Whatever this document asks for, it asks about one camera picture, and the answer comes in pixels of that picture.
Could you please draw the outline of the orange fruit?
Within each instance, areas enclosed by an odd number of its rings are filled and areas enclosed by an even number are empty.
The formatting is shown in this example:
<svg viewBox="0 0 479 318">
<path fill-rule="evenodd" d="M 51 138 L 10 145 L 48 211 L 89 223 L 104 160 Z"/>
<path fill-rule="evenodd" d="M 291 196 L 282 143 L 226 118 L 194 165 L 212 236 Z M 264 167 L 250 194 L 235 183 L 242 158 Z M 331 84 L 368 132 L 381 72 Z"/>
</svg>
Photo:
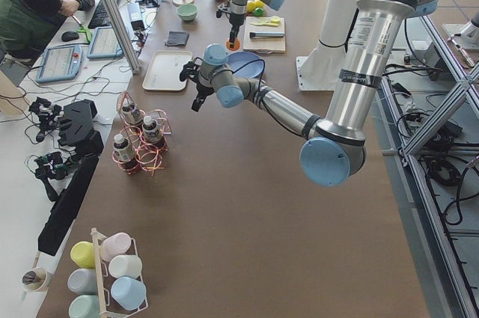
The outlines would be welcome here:
<svg viewBox="0 0 479 318">
<path fill-rule="evenodd" d="M 237 51 L 240 48 L 240 42 L 238 39 L 236 39 L 234 42 L 227 40 L 225 44 L 227 49 L 231 51 Z"/>
</svg>

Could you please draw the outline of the blue round plate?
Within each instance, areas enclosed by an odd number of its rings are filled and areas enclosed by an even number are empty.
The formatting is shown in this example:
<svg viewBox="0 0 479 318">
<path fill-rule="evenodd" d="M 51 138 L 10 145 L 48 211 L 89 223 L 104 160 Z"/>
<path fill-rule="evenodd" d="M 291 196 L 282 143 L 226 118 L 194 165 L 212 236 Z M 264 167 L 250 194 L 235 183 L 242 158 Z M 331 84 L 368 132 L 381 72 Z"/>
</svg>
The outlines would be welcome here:
<svg viewBox="0 0 479 318">
<path fill-rule="evenodd" d="M 228 56 L 228 65 L 235 76 L 258 79 L 264 70 L 264 60 L 253 52 L 234 52 Z"/>
</svg>

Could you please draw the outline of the steel muddler black tip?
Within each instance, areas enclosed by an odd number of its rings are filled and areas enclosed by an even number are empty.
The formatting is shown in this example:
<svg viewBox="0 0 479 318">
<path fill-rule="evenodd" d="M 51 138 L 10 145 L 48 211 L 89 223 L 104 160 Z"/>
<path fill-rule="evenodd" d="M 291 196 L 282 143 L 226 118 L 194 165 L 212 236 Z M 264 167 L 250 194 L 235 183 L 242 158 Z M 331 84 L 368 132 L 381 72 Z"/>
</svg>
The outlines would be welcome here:
<svg viewBox="0 0 479 318">
<path fill-rule="evenodd" d="M 283 38 L 284 32 L 262 32 L 262 31 L 250 31 L 250 39 L 266 39 L 266 38 Z"/>
</svg>

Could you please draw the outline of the yellow lemon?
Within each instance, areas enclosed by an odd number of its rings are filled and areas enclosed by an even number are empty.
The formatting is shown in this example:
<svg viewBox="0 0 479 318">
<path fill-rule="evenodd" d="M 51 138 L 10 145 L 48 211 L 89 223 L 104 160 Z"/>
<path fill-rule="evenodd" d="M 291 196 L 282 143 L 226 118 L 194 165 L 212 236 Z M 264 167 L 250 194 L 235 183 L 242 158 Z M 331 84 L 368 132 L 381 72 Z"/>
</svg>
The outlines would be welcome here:
<svg viewBox="0 0 479 318">
<path fill-rule="evenodd" d="M 254 5 L 256 8 L 264 8 L 264 3 L 261 0 L 254 0 Z"/>
<path fill-rule="evenodd" d="M 248 1 L 246 4 L 246 12 L 252 13 L 256 9 L 257 5 L 255 1 Z"/>
</svg>

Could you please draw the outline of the lemon half lower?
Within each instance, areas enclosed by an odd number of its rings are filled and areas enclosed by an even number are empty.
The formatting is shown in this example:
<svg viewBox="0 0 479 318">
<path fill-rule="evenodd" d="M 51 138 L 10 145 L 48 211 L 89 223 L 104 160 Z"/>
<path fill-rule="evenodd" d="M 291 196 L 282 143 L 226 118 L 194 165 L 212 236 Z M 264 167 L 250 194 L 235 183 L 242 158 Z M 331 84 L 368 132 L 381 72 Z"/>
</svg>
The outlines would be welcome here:
<svg viewBox="0 0 479 318">
<path fill-rule="evenodd" d="M 267 17 L 262 17 L 262 18 L 258 18 L 257 21 L 258 21 L 260 24 L 268 23 L 268 22 L 269 22 L 269 18 L 267 18 Z"/>
</svg>

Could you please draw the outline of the yellow plastic knife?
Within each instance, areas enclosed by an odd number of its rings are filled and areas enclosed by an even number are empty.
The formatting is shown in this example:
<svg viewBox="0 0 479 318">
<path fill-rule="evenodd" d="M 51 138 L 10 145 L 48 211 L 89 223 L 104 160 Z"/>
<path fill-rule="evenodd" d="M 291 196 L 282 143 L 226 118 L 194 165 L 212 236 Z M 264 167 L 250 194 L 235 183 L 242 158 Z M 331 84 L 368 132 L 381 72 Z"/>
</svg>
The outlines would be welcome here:
<svg viewBox="0 0 479 318">
<path fill-rule="evenodd" d="M 251 21 L 251 24 L 254 26 L 266 26 L 266 27 L 279 27 L 281 24 L 280 20 L 257 20 Z"/>
</svg>

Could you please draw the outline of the wooden cutting board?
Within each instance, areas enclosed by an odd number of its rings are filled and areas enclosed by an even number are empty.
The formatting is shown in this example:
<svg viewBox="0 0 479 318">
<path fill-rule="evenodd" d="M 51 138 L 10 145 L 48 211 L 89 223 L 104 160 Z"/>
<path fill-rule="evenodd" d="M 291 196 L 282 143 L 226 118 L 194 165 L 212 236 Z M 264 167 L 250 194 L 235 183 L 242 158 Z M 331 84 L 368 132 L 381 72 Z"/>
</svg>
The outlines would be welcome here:
<svg viewBox="0 0 479 318">
<path fill-rule="evenodd" d="M 281 24 L 279 27 L 266 27 L 266 26 L 254 26 L 251 24 L 251 21 L 257 21 L 258 18 L 262 17 L 253 17 L 248 16 L 245 20 L 245 32 L 242 41 L 242 48 L 245 51 L 252 52 L 275 52 L 275 53 L 285 53 L 286 51 L 286 38 L 266 38 L 266 39 L 250 39 L 250 31 L 262 31 L 262 32 L 284 32 L 285 33 L 285 24 L 284 18 L 281 18 Z"/>
</svg>

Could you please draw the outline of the mint green bowl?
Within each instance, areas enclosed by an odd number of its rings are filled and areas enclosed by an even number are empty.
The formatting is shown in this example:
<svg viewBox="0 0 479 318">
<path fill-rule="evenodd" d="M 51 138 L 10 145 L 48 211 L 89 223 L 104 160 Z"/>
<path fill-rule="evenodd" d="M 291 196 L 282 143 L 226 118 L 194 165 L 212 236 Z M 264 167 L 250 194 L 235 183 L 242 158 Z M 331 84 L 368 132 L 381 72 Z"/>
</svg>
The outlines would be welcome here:
<svg viewBox="0 0 479 318">
<path fill-rule="evenodd" d="M 177 15 L 184 22 L 190 22 L 198 15 L 198 7 L 195 4 L 182 4 L 177 8 Z"/>
</svg>

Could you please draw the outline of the tea bottle left back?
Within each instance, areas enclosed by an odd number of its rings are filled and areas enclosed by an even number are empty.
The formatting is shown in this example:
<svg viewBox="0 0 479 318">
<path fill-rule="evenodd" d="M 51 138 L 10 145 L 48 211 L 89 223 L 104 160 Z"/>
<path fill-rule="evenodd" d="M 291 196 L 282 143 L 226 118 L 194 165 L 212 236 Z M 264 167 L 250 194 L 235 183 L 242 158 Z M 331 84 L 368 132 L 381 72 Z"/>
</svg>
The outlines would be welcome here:
<svg viewBox="0 0 479 318">
<path fill-rule="evenodd" d="M 138 126 L 143 121 L 142 113 L 134 103 L 123 102 L 121 112 L 129 125 Z"/>
</svg>

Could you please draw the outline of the tea bottle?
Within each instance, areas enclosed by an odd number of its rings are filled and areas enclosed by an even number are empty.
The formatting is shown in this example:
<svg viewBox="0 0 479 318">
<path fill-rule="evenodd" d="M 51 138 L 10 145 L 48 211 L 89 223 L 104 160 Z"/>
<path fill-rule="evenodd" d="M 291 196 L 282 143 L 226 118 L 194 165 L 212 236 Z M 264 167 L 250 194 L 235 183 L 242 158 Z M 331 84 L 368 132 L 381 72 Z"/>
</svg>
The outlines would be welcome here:
<svg viewBox="0 0 479 318">
<path fill-rule="evenodd" d="M 138 126 L 143 121 L 142 113 L 134 103 L 123 102 L 121 112 L 129 125 Z"/>
<path fill-rule="evenodd" d="M 152 144 L 164 152 L 168 149 L 166 140 L 164 138 L 164 120 L 161 118 L 154 118 L 150 115 L 145 115 L 143 118 L 142 132 L 144 139 L 148 144 Z"/>
<path fill-rule="evenodd" d="M 140 170 L 135 149 L 130 140 L 121 133 L 114 136 L 113 157 L 127 174 L 135 174 Z"/>
</svg>

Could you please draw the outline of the black computer mouse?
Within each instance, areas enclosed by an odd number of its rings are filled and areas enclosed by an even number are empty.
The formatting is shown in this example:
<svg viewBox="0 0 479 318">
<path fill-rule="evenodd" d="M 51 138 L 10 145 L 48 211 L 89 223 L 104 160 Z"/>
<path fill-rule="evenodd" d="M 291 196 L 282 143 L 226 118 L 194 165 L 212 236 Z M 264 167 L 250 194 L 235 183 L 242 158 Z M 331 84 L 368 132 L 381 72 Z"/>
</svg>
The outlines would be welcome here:
<svg viewBox="0 0 479 318">
<path fill-rule="evenodd" d="M 78 39 L 79 39 L 79 33 L 76 31 L 65 31 L 61 35 L 62 42 L 70 42 L 70 41 L 78 40 Z"/>
</svg>

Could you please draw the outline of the teach pendant near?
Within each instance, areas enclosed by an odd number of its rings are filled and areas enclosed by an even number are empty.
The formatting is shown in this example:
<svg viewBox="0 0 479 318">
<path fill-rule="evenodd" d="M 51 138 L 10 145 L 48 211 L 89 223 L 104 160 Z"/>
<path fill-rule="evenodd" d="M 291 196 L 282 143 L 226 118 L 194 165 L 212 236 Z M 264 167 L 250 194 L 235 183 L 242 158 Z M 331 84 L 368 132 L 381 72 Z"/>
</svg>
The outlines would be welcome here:
<svg viewBox="0 0 479 318">
<path fill-rule="evenodd" d="M 83 50 L 79 44 L 49 47 L 43 53 L 36 83 L 74 79 L 79 73 Z"/>
</svg>

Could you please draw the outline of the pink cup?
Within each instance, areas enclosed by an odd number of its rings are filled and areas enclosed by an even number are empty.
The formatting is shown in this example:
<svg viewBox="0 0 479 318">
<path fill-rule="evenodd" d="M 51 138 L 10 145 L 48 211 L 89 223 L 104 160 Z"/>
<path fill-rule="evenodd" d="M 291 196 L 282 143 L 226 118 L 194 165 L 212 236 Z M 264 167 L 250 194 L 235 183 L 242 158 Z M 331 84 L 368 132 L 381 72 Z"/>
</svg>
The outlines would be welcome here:
<svg viewBox="0 0 479 318">
<path fill-rule="evenodd" d="M 116 233 L 102 241 L 100 256 L 104 261 L 110 262 L 114 257 L 125 254 L 131 243 L 131 237 L 128 233 Z"/>
</svg>

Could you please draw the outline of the white cup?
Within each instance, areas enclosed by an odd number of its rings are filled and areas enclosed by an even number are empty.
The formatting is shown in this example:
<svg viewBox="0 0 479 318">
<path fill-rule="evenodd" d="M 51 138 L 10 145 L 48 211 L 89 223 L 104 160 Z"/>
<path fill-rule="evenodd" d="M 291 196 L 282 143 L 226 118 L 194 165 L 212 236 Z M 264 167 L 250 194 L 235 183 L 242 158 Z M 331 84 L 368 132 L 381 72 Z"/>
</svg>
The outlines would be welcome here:
<svg viewBox="0 0 479 318">
<path fill-rule="evenodd" d="M 109 263 L 109 274 L 114 278 L 123 276 L 138 278 L 142 271 L 141 258 L 136 255 L 121 254 Z"/>
</svg>

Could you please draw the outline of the mint green cup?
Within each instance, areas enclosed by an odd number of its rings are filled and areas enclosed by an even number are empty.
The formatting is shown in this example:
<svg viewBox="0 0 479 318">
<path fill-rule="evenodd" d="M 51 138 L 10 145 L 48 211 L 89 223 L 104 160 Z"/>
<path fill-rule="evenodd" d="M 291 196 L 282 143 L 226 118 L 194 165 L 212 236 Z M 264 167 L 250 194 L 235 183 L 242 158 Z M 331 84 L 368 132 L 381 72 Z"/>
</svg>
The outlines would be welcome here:
<svg viewBox="0 0 479 318">
<path fill-rule="evenodd" d="M 97 295 L 77 296 L 68 309 L 70 318 L 98 318 L 100 303 Z"/>
</svg>

